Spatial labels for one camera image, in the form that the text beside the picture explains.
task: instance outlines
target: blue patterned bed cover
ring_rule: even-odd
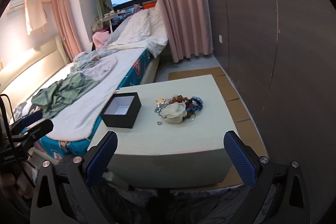
[[[126,86],[140,85],[146,69],[151,62],[151,59],[152,55],[147,49],[145,49],[138,60],[133,64],[125,78],[122,80],[118,86],[118,89]],[[100,125],[100,122],[101,117],[99,116],[94,124],[90,137],[87,139],[75,142],[66,142],[52,140],[47,136],[44,136],[35,142],[34,146],[36,149],[43,153],[47,153],[56,160],[60,160],[62,157],[71,154],[76,156],[84,156],[94,134],[97,131],[98,126]]]

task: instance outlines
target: open gift box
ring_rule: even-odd
[[[100,116],[107,127],[133,128],[141,108],[136,92],[114,94]]]

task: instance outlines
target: pink pillow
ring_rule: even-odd
[[[110,38],[110,34],[108,31],[107,32],[96,32],[93,35],[92,40],[96,46],[96,49],[98,50],[107,43],[109,38]]]

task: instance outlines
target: screw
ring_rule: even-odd
[[[264,164],[268,163],[268,158],[267,157],[260,157],[260,161]]]
[[[297,162],[297,161],[292,161],[292,165],[293,165],[293,167],[295,167],[295,168],[297,168],[297,167],[299,167],[299,163]]]
[[[46,160],[46,161],[42,164],[43,167],[48,167],[49,165],[50,165],[50,161],[48,161],[48,160]]]
[[[80,163],[80,162],[81,162],[81,160],[82,160],[82,158],[81,158],[81,157],[74,157],[72,161],[73,161],[74,163],[76,163],[76,164],[77,164],[77,163]]]

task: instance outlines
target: white duvet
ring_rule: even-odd
[[[51,119],[54,129],[47,136],[53,140],[68,142],[88,138],[104,105],[143,51],[144,48],[130,49],[102,58],[110,60],[116,57],[118,63],[94,89]]]
[[[156,58],[168,43],[159,6],[142,10],[132,16],[117,41],[109,50],[147,48]]]

